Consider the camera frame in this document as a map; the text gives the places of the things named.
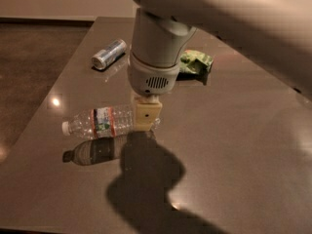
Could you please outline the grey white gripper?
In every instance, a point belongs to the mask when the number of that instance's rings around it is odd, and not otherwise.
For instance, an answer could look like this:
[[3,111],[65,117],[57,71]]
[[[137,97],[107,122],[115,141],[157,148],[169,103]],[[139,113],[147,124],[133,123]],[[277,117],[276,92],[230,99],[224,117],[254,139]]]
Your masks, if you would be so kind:
[[128,79],[134,97],[135,131],[148,132],[159,118],[163,104],[159,95],[171,91],[179,73],[179,66],[154,67],[139,60],[133,53],[128,58]]

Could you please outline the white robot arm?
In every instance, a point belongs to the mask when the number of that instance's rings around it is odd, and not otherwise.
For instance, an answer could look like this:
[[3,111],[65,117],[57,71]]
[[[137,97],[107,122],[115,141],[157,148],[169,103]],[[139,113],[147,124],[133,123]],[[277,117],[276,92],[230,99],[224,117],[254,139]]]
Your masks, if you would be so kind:
[[133,0],[128,77],[146,98],[170,91],[196,29],[219,38],[305,98],[312,96],[312,0]]

